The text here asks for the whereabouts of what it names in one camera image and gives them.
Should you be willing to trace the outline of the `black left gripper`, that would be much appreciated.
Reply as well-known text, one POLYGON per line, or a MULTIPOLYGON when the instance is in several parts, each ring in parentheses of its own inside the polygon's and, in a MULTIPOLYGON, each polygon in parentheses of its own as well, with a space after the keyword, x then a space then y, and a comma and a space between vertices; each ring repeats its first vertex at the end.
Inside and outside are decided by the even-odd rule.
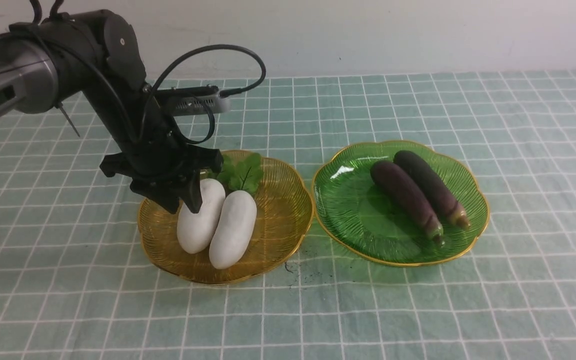
POLYGON ((202 207, 201 171, 219 171, 224 162, 218 149, 192 145, 173 130, 156 129, 154 137, 134 141, 127 129, 110 131, 119 153, 106 155, 100 170, 108 178, 117 174, 148 186, 133 186, 133 192, 162 207, 169 214, 179 210, 179 197, 192 214, 202 207))

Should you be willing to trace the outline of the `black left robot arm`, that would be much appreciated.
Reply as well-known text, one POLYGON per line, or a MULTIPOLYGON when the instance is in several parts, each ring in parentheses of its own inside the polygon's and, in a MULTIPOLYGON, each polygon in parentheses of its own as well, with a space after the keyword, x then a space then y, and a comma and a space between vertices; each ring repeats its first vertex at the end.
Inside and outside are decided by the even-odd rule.
POLYGON ((222 153, 182 134, 175 107, 189 100, 206 112, 205 88, 160 90, 150 85, 132 25, 110 10, 51 13, 12 23, 0 34, 0 118, 15 110, 36 115, 62 109, 82 92, 118 153, 100 170, 131 179, 130 189, 170 214, 204 205, 201 171, 221 169, 222 153))

